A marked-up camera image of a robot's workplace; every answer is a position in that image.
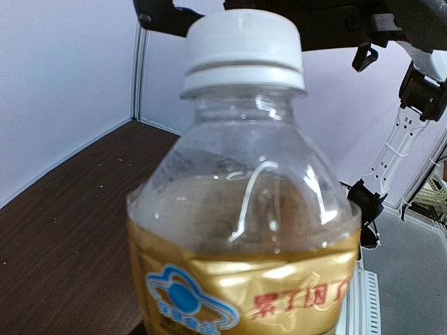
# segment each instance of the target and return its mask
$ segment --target white wall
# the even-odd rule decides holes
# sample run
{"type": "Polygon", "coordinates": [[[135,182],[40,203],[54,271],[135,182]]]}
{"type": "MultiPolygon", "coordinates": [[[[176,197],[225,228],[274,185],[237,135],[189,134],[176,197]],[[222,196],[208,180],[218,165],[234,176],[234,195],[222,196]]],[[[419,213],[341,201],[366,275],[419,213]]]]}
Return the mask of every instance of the white wall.
{"type": "MultiPolygon", "coordinates": [[[[221,1],[186,4],[202,13],[221,10],[221,1]]],[[[193,119],[193,105],[181,101],[184,40],[151,33],[142,99],[142,120],[175,133],[193,119]]],[[[378,62],[356,73],[351,62],[356,50],[305,52],[305,80],[309,96],[297,100],[295,117],[332,161],[340,180],[354,184],[379,154],[393,127],[400,104],[398,92],[410,63],[405,51],[391,43],[380,49],[378,62]]],[[[401,168],[387,201],[397,206],[446,128],[447,117],[432,123],[419,137],[401,168]]]]}
{"type": "Polygon", "coordinates": [[[131,0],[0,1],[0,208],[131,115],[131,0]]]}

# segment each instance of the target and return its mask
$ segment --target white bottle cap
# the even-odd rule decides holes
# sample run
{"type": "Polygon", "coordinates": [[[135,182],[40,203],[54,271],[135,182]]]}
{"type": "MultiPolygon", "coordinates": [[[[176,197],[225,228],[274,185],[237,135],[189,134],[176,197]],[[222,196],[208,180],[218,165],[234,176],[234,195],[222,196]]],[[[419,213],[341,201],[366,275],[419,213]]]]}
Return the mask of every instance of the white bottle cap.
{"type": "Polygon", "coordinates": [[[274,13],[242,9],[206,16],[189,29],[186,51],[182,98],[205,87],[305,88],[300,34],[274,13]]]}

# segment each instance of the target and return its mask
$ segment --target gray floor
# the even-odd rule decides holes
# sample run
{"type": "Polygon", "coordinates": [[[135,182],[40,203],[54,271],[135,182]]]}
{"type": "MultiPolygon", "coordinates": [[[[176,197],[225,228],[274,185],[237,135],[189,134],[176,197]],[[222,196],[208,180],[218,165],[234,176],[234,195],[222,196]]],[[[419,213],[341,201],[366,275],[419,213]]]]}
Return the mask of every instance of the gray floor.
{"type": "Polygon", "coordinates": [[[382,334],[446,335],[446,249],[436,231],[407,221],[383,213],[382,247],[364,252],[379,278],[382,334]]]}

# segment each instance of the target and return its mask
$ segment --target gold label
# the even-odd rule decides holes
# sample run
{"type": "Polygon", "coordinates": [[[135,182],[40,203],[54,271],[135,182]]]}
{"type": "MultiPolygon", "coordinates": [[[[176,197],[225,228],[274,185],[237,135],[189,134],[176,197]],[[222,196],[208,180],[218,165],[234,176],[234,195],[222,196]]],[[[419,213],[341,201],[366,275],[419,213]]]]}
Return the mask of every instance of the gold label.
{"type": "Polygon", "coordinates": [[[324,249],[277,255],[196,254],[132,220],[129,236],[149,334],[319,335],[337,324],[360,231],[324,249]]]}

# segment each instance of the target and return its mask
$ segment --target black joint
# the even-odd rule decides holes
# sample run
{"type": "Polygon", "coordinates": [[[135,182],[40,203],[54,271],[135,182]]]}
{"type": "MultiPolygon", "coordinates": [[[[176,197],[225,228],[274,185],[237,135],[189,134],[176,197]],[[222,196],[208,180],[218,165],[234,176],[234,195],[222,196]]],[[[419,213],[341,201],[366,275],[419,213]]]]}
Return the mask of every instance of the black joint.
{"type": "Polygon", "coordinates": [[[357,181],[349,191],[348,199],[360,207],[362,210],[362,224],[366,225],[381,214],[383,211],[382,202],[386,196],[380,198],[379,194],[373,194],[363,184],[363,180],[357,181]]]}
{"type": "Polygon", "coordinates": [[[426,79],[414,68],[413,62],[406,72],[399,97],[401,107],[412,107],[420,111],[421,121],[439,121],[447,107],[446,84],[426,79]]]}

